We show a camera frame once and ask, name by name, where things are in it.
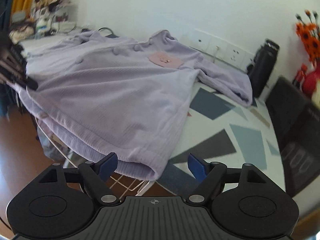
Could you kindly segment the lavender ribbed pajama garment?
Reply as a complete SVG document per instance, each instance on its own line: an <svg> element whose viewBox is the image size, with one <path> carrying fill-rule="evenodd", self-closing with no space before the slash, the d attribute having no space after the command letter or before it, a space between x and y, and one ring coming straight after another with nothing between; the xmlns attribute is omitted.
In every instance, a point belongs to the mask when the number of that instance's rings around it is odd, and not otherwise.
<svg viewBox="0 0 320 240"><path fill-rule="evenodd" d="M245 107L248 76L223 69L166 30L146 42L86 32L35 51L38 88L13 85L26 109L71 150L97 162L111 152L116 171L157 180L181 136L196 81Z"/></svg>

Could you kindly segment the clear acrylic cosmetics organizer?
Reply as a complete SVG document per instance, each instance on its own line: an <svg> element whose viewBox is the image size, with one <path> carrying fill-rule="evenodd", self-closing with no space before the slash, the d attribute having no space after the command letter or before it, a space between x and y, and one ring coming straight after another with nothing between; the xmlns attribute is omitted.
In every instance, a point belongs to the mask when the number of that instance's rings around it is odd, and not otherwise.
<svg viewBox="0 0 320 240"><path fill-rule="evenodd" d="M75 4L71 0L35 0L31 18L35 21L35 33L49 35L70 33L76 29L76 22L71 20Z"/></svg>

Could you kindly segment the black nightstand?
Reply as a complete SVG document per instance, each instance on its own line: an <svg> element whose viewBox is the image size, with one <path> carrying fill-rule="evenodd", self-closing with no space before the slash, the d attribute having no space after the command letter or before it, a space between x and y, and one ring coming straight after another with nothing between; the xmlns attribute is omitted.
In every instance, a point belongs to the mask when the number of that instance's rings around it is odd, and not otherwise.
<svg viewBox="0 0 320 240"><path fill-rule="evenodd" d="M265 103L283 163L285 189L294 197L319 176L319 109L282 76Z"/></svg>

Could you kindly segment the black thermos bottle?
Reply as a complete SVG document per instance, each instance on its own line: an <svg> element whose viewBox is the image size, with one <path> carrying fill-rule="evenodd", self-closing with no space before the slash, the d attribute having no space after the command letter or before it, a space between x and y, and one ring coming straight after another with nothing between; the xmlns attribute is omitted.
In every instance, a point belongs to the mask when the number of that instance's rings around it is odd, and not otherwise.
<svg viewBox="0 0 320 240"><path fill-rule="evenodd" d="M258 98L264 90L276 64L280 46L270 39L257 50L252 62L247 66L253 97Z"/></svg>

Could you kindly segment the small red bottle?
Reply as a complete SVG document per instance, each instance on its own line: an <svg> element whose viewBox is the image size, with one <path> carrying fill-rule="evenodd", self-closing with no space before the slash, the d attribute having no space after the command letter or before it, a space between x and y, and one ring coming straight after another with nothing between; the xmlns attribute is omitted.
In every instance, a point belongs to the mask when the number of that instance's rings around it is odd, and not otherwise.
<svg viewBox="0 0 320 240"><path fill-rule="evenodd" d="M308 70L308 67L305 64L302 64L300 70L297 72L297 74L295 75L295 78L292 81L292 84L298 89L300 89L302 81L306 77L307 70Z"/></svg>

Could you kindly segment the yellow ceramic mug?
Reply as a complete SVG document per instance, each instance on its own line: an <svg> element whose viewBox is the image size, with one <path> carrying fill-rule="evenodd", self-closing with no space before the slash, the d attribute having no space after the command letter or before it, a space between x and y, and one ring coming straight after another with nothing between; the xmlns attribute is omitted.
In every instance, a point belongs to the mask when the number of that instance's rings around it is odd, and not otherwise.
<svg viewBox="0 0 320 240"><path fill-rule="evenodd" d="M311 101L316 105L320 106L320 79L316 82L315 90L313 91Z"/></svg>

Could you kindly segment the orange artificial flowers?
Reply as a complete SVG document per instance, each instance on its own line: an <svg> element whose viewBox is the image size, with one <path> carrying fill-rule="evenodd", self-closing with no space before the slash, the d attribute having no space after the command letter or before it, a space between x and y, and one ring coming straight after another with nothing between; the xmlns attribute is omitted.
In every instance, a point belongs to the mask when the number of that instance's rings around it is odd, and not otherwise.
<svg viewBox="0 0 320 240"><path fill-rule="evenodd" d="M319 14L316 11L304 10L308 22L296 14L296 34L300 38L309 61L316 66L319 62Z"/></svg>

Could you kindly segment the white wall socket panel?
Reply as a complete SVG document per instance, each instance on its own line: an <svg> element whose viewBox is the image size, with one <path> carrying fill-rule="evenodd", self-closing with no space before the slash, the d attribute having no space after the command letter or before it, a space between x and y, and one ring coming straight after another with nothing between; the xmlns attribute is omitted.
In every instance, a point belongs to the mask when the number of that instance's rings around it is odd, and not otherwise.
<svg viewBox="0 0 320 240"><path fill-rule="evenodd" d="M183 34L179 40L201 52L214 64L247 72L247 66L254 55L239 46L232 44L208 32L193 29Z"/></svg>

